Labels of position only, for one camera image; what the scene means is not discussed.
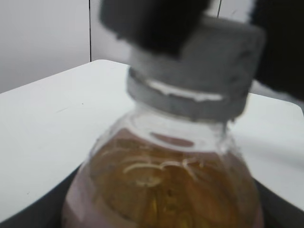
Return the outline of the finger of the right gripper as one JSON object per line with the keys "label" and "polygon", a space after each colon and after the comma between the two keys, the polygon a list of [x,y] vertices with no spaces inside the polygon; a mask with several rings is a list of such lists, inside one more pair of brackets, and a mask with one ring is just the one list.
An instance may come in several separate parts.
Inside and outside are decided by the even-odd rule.
{"label": "finger of the right gripper", "polygon": [[117,40],[177,58],[211,0],[103,0],[99,21]]}
{"label": "finger of the right gripper", "polygon": [[266,32],[256,80],[268,88],[304,99],[304,2],[257,0],[250,23]]}

